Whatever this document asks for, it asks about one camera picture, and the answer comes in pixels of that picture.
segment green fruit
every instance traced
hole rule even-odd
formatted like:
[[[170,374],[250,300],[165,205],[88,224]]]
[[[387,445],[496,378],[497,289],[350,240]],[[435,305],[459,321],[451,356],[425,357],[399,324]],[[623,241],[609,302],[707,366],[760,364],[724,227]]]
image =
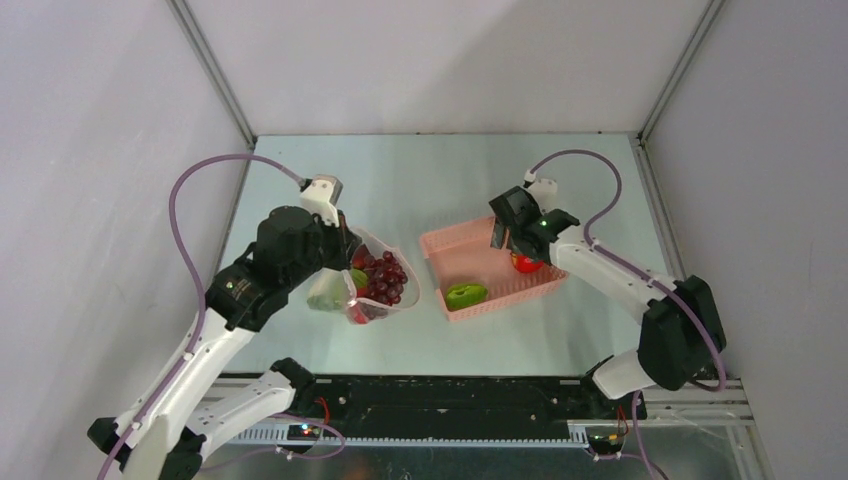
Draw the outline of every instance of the green fruit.
[[[368,285],[368,274],[362,270],[351,269],[350,278],[353,279],[353,284],[356,285],[356,288],[362,288]]]
[[[479,283],[462,283],[448,289],[445,305],[451,311],[461,310],[485,301],[487,295],[489,290]]]

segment red tomato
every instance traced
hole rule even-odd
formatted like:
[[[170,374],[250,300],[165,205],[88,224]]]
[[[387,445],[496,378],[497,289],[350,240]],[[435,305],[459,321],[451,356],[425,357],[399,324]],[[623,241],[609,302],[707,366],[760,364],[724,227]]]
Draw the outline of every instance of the red tomato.
[[[544,264],[545,262],[534,262],[524,255],[512,254],[512,266],[521,273],[533,273]]]

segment purple cable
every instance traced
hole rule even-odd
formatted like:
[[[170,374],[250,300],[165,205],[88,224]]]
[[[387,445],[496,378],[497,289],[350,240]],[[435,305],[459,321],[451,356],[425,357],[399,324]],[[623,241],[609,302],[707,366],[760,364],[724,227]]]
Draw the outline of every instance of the purple cable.
[[[177,250],[180,251],[180,256],[183,258],[183,262],[185,262],[186,267],[188,268],[188,272],[191,275],[191,279],[194,282],[194,288],[197,293],[197,322],[195,323],[194,331],[189,338],[188,344],[186,345],[185,353],[193,354],[194,347],[197,345],[197,342],[200,339],[200,332],[203,331],[203,324],[206,321],[206,296],[203,291],[203,281],[200,279],[200,274],[197,272],[197,268],[194,266],[194,262],[192,262],[191,257],[188,254],[188,250],[186,250],[186,246],[183,243],[182,235],[180,235],[180,228],[177,225],[177,193],[179,193],[180,188],[183,186],[188,177],[190,177],[194,172],[200,170],[203,167],[212,165],[213,163],[225,162],[230,160],[252,160],[256,162],[265,163],[271,165],[272,167],[280,170],[285,173],[292,180],[297,182],[298,185],[303,184],[303,178],[284,167],[283,165],[271,160],[270,158],[261,157],[259,155],[251,155],[249,153],[233,153],[229,155],[219,155],[217,157],[207,158],[206,160],[200,161],[191,167],[188,168],[180,178],[177,179],[176,183],[174,183],[173,188],[171,188],[171,195],[168,197],[168,216],[171,221],[171,233],[174,235],[174,242],[177,244]],[[133,424],[140,423],[141,420],[144,419],[144,416],[147,415],[147,412],[150,411],[150,408],[153,404],[159,400],[159,397],[162,396],[162,392],[165,391],[166,388],[171,384],[171,381],[174,377],[177,376],[177,373],[180,369],[185,365],[186,360],[183,357],[177,358],[177,361],[174,362],[174,365],[171,366],[171,369],[168,370],[168,373],[162,378],[162,381],[159,382],[159,385],[153,390],[153,393],[150,394],[150,397],[147,398],[141,408],[138,409],[138,412],[133,416],[132,421],[129,425],[127,425],[126,430],[118,437],[118,441],[115,442],[115,445],[112,447],[112,450],[109,451],[109,455],[106,456],[106,461],[103,462],[103,466],[100,467],[100,473],[97,475],[97,480],[104,480],[106,478],[106,474],[109,473],[109,468],[112,466],[112,462],[115,460],[115,457],[118,455],[118,452],[121,450],[121,447],[127,443],[127,438],[133,432]]]
[[[585,240],[586,244],[589,245],[590,248],[594,248],[595,250],[597,250],[598,253],[600,253],[601,255],[609,258],[613,262],[615,262],[615,263],[621,265],[622,267],[624,267],[625,269],[629,270],[634,275],[636,275],[637,277],[642,279],[642,281],[648,283],[649,286],[656,287],[663,294],[665,294],[666,296],[671,298],[671,300],[675,304],[677,304],[677,306],[680,307],[681,310],[683,310],[683,312],[686,314],[687,317],[689,317],[689,320],[695,326],[695,329],[698,330],[698,333],[701,335],[701,338],[704,340],[704,343],[707,345],[707,349],[710,351],[710,356],[712,357],[713,363],[715,364],[716,370],[718,371],[718,385],[715,386],[715,387],[711,387],[709,385],[704,385],[703,383],[695,381],[695,380],[691,380],[690,383],[692,383],[693,385],[696,385],[696,386],[698,386],[698,387],[700,387],[704,390],[708,390],[708,391],[711,391],[711,392],[720,392],[720,391],[724,390],[724,387],[727,384],[727,372],[724,368],[724,362],[722,361],[721,356],[719,355],[718,348],[715,346],[715,343],[713,342],[712,338],[710,337],[709,332],[707,332],[707,329],[704,327],[704,324],[701,322],[701,320],[698,318],[698,316],[695,314],[695,312],[692,311],[691,308],[689,308],[689,305],[687,305],[686,302],[684,302],[683,299],[681,299],[677,294],[675,294],[670,288],[663,285],[661,282],[658,282],[658,281],[654,280],[653,278],[651,278],[651,276],[648,274],[648,272],[643,271],[641,268],[633,265],[632,263],[628,262],[624,258],[622,258],[622,257],[616,255],[615,253],[613,253],[612,251],[604,248],[602,245],[598,245],[596,242],[594,242],[594,239],[592,238],[591,234],[589,233],[589,230],[592,227],[592,225],[594,225],[594,223],[596,221],[598,221],[601,217],[603,217],[604,215],[609,213],[609,211],[612,210],[613,207],[615,207],[615,205],[618,203],[618,200],[621,198],[621,191],[622,191],[621,173],[618,171],[617,168],[615,168],[615,165],[608,158],[601,155],[600,153],[593,152],[591,150],[571,149],[571,150],[561,150],[559,152],[555,152],[555,153],[548,155],[547,157],[543,158],[542,161],[537,163],[533,168],[531,168],[530,173],[535,174],[537,170],[542,168],[542,166],[544,166],[546,163],[550,162],[554,158],[561,157],[563,155],[575,155],[575,154],[577,154],[577,155],[588,155],[590,157],[597,158],[598,160],[604,162],[604,164],[610,170],[612,170],[612,173],[615,176],[615,195],[613,196],[612,201],[609,203],[609,205],[604,207],[603,210],[601,210],[600,212],[595,214],[595,216],[590,218],[589,221],[586,222],[586,227],[583,229],[583,239]],[[632,418],[633,418],[633,431],[636,434],[636,442],[639,444],[639,451],[640,451],[641,457],[635,456],[635,455],[633,457],[642,459],[642,461],[645,463],[645,468],[648,469],[648,472],[651,474],[652,478],[654,477],[653,470],[652,470],[652,467],[653,467],[653,468],[656,468],[657,471],[660,472],[660,474],[663,476],[663,478],[665,478],[667,480],[668,477],[665,476],[665,474],[662,472],[662,470],[659,470],[659,468],[656,467],[656,465],[654,465],[653,462],[651,462],[648,459],[648,454],[645,451],[645,445],[642,442],[642,434],[639,431],[639,423],[638,423],[638,420],[636,419],[636,413],[637,413],[636,410],[637,410],[637,407],[639,405],[638,402],[639,402],[639,396],[640,395],[642,395],[641,390],[633,393]]]
[[[291,455],[293,458],[302,458],[302,459],[305,459],[305,460],[321,460],[321,459],[324,459],[324,458],[330,458],[330,457],[338,455],[339,453],[341,453],[342,450],[344,450],[345,444],[347,443],[347,440],[345,439],[344,435],[342,435],[335,428],[333,428],[333,427],[331,427],[331,426],[329,426],[325,423],[314,422],[314,421],[308,420],[306,418],[295,417],[294,415],[288,415],[288,414],[285,414],[285,413],[278,413],[278,414],[275,414],[275,415],[271,415],[270,418],[283,418],[283,419],[286,419],[286,420],[294,420],[297,423],[305,423],[307,425],[312,425],[314,427],[320,427],[321,429],[328,431],[328,432],[332,433],[333,435],[335,435],[336,438],[338,438],[339,441],[341,442],[341,445],[339,445],[339,448],[333,450],[332,452],[326,453],[326,454],[323,454],[323,455],[303,455],[302,453],[290,452],[288,450],[283,449],[282,447],[261,447],[261,448],[256,448],[254,450],[250,450],[249,452],[245,452],[245,453],[243,453],[243,454],[241,454],[241,455],[239,455],[235,458],[231,458],[231,459],[229,459],[225,462],[221,462],[217,465],[213,465],[211,467],[203,467],[203,468],[200,469],[200,471],[206,473],[206,472],[211,472],[211,471],[214,471],[214,470],[220,470],[222,468],[229,467],[230,465],[232,465],[234,463],[238,463],[242,460],[250,458],[254,455],[260,455],[260,454],[263,454],[263,453],[277,453],[277,454],[285,453],[286,456]]]
[[[642,460],[642,457],[640,457],[639,455],[633,455],[632,453],[622,453],[621,456],[619,457],[618,455],[599,455],[599,454],[595,453],[591,448],[589,450],[583,450],[583,451],[586,452],[586,455],[589,455],[592,458],[595,458],[595,456],[597,456],[598,460],[621,460],[622,458],[632,458],[632,459],[635,459],[635,460]],[[660,476],[663,478],[663,480],[669,480],[668,475],[666,475],[666,473],[660,468],[659,465],[657,465],[654,462],[650,462],[650,463],[651,463],[651,468],[653,468],[655,472],[659,473]]]

